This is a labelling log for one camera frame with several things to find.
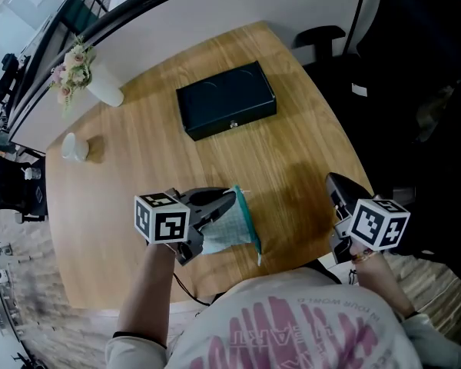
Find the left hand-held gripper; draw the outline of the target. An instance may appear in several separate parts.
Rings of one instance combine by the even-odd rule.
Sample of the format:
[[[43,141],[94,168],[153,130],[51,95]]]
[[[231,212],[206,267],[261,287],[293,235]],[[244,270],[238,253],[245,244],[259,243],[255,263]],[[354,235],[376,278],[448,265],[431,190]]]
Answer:
[[[236,195],[227,188],[175,189],[134,197],[134,226],[149,244],[166,244],[184,266],[203,251],[200,229],[230,210]]]

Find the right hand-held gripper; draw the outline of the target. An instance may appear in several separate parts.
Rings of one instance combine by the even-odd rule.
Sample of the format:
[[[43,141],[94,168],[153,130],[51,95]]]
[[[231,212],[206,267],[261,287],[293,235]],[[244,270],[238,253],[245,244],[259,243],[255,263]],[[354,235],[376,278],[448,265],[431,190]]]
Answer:
[[[338,173],[327,174],[326,188],[339,219],[330,239],[336,263],[349,261],[355,241],[373,251],[398,246],[410,219],[405,208],[393,200],[371,199],[363,186]]]

